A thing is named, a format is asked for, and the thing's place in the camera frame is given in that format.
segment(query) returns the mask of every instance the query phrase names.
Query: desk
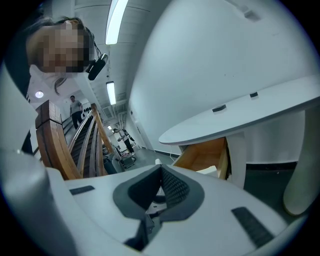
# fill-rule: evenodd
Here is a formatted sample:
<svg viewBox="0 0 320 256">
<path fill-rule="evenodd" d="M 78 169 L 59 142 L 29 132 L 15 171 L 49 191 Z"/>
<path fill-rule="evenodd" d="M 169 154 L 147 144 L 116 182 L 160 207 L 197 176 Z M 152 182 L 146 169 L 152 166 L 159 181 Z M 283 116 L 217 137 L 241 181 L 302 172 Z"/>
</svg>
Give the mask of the desk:
<svg viewBox="0 0 320 256">
<path fill-rule="evenodd" d="M 195 115 L 167 130 L 159 142 L 167 145 L 190 145 L 226 137 L 232 169 L 232 183 L 243 188 L 246 177 L 244 129 L 271 121 L 282 115 L 305 110 L 305 135 L 298 165 L 286 187 L 285 209 L 298 215 L 304 212 L 319 192 L 320 166 L 320 76 L 312 75 L 245 95 Z"/>
</svg>

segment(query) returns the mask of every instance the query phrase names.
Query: floor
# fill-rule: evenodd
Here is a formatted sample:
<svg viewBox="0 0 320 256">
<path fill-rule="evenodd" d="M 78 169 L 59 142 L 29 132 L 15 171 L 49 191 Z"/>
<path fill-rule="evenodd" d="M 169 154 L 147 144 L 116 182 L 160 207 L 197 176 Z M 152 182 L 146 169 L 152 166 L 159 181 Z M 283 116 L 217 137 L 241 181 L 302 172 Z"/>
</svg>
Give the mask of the floor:
<svg viewBox="0 0 320 256">
<path fill-rule="evenodd" d="M 173 163 L 169 156 L 144 148 L 139 149 L 135 156 L 135 164 L 126 169 L 126 171 L 154 165 L 155 160 L 158 158 L 163 164 L 171 165 Z M 282 196 L 292 174 L 293 170 L 248 170 L 245 176 L 244 190 L 270 206 L 290 224 L 296 217 L 285 212 L 282 205 Z"/>
<path fill-rule="evenodd" d="M 294 170 L 247 170 L 244 190 L 274 209 L 290 224 L 297 217 L 285 212 L 283 194 Z"/>
<path fill-rule="evenodd" d="M 168 155 L 156 153 L 145 148 L 137 150 L 134 157 L 136 158 L 134 165 L 126 169 L 126 171 L 131 171 L 149 165 L 155 165 L 156 159 L 160 159 L 160 161 L 165 165 L 171 165 L 174 162 Z"/>
</svg>

